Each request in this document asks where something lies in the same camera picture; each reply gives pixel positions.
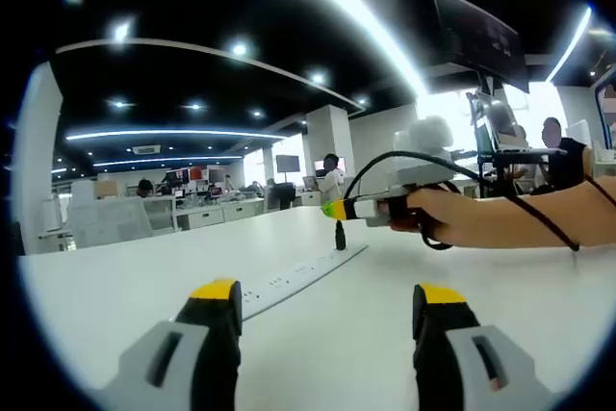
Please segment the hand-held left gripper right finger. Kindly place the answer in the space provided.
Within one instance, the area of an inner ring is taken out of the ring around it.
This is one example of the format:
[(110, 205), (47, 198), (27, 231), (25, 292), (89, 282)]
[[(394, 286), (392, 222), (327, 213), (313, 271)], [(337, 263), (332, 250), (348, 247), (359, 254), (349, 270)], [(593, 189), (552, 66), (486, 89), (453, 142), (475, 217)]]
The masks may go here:
[(556, 395), (533, 358), (494, 325), (482, 325), (453, 289), (413, 293), (413, 365), (421, 410), (549, 410)]

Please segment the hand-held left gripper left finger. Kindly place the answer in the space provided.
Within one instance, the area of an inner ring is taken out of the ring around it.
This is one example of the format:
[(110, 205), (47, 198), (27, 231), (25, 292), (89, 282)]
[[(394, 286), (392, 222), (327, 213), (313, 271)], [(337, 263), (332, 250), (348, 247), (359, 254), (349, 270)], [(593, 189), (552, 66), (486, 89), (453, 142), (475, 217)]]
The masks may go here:
[(233, 410), (241, 364), (242, 287), (217, 279), (193, 291), (119, 358), (100, 391), (105, 410)]

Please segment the person's right hand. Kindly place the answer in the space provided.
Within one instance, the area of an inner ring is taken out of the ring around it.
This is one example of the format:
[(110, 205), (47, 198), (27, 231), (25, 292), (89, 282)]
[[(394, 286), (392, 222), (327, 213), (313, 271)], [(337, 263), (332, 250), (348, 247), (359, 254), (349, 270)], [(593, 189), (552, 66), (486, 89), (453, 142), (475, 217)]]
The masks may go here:
[(419, 189), (405, 196), (406, 208), (412, 213), (424, 212), (437, 221), (428, 225), (428, 237), (454, 246), (464, 245), (462, 210), (469, 198), (443, 190)]

